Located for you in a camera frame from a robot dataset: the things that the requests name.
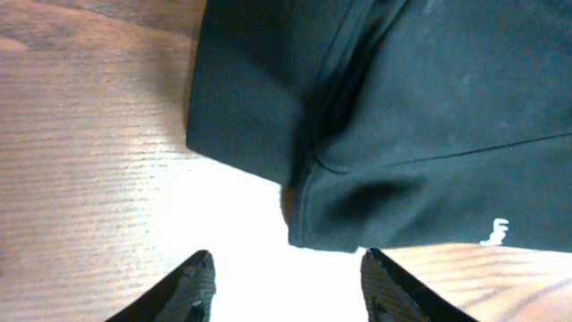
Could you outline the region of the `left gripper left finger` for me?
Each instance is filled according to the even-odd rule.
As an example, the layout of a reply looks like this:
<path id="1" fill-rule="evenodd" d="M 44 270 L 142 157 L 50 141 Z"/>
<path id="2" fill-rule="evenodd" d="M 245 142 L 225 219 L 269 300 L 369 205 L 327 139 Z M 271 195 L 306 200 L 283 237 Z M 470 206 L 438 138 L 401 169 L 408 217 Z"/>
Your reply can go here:
<path id="1" fill-rule="evenodd" d="M 106 322 L 209 322 L 215 264 L 199 250 Z"/>

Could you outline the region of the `black t-shirt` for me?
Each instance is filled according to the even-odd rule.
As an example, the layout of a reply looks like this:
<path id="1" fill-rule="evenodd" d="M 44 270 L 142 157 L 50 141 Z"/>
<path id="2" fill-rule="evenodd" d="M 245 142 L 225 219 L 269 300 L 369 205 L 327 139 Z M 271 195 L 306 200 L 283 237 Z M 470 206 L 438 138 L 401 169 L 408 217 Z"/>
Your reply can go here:
<path id="1" fill-rule="evenodd" d="M 291 245 L 571 249 L 571 4 L 209 0 L 188 147 L 290 192 Z"/>

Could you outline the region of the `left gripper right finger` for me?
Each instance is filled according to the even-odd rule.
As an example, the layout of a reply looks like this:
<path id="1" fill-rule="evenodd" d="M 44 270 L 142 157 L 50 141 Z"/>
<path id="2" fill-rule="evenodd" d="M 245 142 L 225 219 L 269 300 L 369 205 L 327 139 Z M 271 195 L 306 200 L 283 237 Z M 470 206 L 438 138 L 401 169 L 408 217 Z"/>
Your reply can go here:
<path id="1" fill-rule="evenodd" d="M 369 322 L 477 322 L 378 249 L 366 251 L 360 272 Z"/>

